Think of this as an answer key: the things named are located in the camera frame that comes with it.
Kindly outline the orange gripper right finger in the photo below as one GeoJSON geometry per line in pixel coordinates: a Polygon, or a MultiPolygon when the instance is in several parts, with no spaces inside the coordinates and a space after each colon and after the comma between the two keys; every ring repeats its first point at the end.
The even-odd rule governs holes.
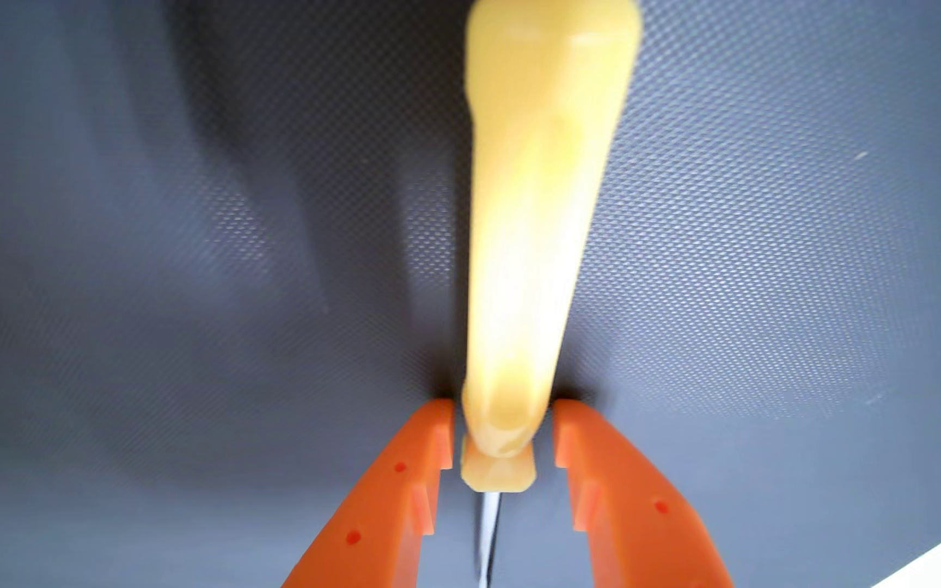
{"type": "Polygon", "coordinates": [[[733,587],[708,529],[668,478],[598,410],[552,406],[556,467],[595,587],[733,587]]]}

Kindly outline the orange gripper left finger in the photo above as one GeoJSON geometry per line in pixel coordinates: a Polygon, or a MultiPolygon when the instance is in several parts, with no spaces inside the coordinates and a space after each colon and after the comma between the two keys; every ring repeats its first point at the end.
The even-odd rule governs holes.
{"type": "Polygon", "coordinates": [[[417,409],[359,477],[283,587],[415,587],[434,534],[440,473],[453,466],[452,400],[417,409]]]}

